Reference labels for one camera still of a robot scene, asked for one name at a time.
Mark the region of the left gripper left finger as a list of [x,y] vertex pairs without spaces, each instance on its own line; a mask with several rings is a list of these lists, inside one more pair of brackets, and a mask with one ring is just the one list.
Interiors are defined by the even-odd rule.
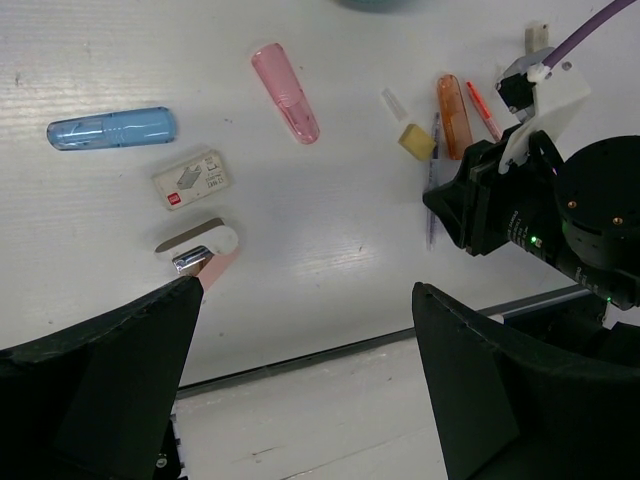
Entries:
[[185,478],[172,409],[203,295],[181,277],[2,350],[2,478]]

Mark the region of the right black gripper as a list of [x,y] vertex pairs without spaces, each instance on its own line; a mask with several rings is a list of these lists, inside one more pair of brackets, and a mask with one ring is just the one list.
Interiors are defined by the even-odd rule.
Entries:
[[450,239],[472,256],[488,255],[508,242],[538,258],[556,258],[565,241],[554,197],[563,160],[550,137],[529,137],[527,161],[502,175],[499,163],[507,130],[497,143],[469,146],[454,178],[423,194]]

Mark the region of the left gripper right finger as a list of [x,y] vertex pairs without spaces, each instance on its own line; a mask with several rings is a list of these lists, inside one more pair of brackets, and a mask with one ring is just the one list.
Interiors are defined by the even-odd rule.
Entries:
[[637,326],[512,326],[422,283],[412,315],[449,478],[638,477]]

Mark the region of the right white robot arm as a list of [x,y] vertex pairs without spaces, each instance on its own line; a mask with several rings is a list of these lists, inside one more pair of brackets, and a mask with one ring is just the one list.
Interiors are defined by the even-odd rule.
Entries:
[[471,256],[513,243],[623,310],[639,304],[639,138],[606,138],[563,159],[544,131],[523,165],[498,171],[506,143],[468,147],[446,184],[423,195]]

